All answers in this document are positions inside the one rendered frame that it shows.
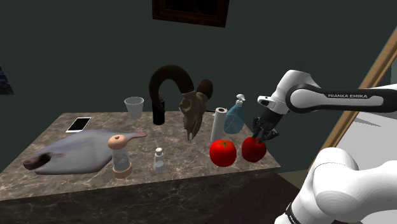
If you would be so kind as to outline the red apple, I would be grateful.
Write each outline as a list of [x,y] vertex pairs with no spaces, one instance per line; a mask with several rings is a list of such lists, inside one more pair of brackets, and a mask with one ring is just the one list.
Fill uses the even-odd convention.
[[242,157],[248,162],[260,161],[267,152],[264,142],[259,142],[258,138],[247,137],[242,144]]

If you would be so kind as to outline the blue spray bottle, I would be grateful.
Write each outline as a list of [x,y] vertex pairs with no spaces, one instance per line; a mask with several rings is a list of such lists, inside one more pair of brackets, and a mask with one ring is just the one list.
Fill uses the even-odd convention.
[[227,134],[239,133],[245,124],[244,120],[246,114],[243,108],[243,102],[246,100],[245,96],[243,94],[237,94],[236,98],[235,105],[232,106],[226,114],[224,131]]

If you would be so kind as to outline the white paper towel roll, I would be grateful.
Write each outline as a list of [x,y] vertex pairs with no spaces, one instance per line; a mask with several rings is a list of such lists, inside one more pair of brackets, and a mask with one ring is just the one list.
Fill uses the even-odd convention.
[[221,139],[225,118],[227,114],[226,108],[216,108],[214,113],[214,121],[212,124],[211,143]]

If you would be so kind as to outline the red tomato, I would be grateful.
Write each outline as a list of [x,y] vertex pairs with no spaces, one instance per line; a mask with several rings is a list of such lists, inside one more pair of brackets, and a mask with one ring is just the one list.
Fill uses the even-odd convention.
[[212,143],[209,156],[213,164],[218,167],[231,166],[237,158],[237,150],[233,142],[217,140]]

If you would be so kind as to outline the horned animal skull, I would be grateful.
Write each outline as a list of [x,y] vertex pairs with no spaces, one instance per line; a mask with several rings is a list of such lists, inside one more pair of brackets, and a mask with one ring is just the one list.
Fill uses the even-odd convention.
[[212,97],[213,84],[210,80],[202,80],[197,89],[190,75],[180,66],[166,65],[157,69],[149,82],[149,92],[152,103],[161,112],[165,109],[159,99],[159,89],[165,80],[172,80],[182,94],[179,108],[183,113],[183,124],[187,139],[191,141],[199,132],[202,125],[203,114],[206,111],[206,102]]

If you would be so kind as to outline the black cylinder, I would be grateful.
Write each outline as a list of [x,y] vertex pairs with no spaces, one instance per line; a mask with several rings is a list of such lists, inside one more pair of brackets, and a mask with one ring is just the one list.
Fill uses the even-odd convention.
[[[158,98],[162,107],[165,109],[165,99],[161,96],[158,96]],[[159,110],[153,103],[152,103],[152,113],[153,113],[153,124],[163,125],[165,123],[165,112]]]

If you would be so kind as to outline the glass salt shaker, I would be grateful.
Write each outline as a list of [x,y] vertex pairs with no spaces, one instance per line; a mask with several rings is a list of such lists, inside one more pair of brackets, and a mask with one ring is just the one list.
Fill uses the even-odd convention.
[[155,157],[154,157],[154,170],[155,171],[163,171],[165,169],[165,162],[164,162],[164,151],[162,148],[158,147],[155,150]]

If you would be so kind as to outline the white cup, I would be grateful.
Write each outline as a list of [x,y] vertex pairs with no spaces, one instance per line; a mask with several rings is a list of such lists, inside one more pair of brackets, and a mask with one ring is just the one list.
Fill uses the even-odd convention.
[[144,99],[142,97],[129,97],[124,100],[131,119],[138,120],[142,116]]

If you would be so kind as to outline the wood-topped glass pepper mill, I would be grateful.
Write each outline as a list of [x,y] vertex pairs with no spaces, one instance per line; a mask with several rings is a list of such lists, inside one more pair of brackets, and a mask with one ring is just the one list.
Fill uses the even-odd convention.
[[124,135],[115,135],[108,140],[108,147],[112,150],[113,173],[117,179],[126,178],[132,173],[127,142]]

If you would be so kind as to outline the white phone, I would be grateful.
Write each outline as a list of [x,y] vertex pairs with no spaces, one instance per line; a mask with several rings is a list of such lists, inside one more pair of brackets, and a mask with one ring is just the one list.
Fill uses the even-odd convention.
[[66,133],[81,132],[84,130],[90,120],[90,117],[77,117],[71,126],[66,130]]

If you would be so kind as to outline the wooden door frame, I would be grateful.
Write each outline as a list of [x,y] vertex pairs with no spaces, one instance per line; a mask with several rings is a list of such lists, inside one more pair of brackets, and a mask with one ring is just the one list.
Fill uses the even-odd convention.
[[[397,73],[397,27],[360,87],[379,87],[388,72]],[[355,159],[360,169],[371,169],[389,160],[397,160],[397,111],[345,111],[323,146],[344,149]]]

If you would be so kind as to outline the dark framed wall picture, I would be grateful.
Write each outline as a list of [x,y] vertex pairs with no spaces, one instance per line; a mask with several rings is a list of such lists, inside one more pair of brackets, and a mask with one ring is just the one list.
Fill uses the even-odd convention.
[[225,27],[230,0],[151,0],[155,20]]

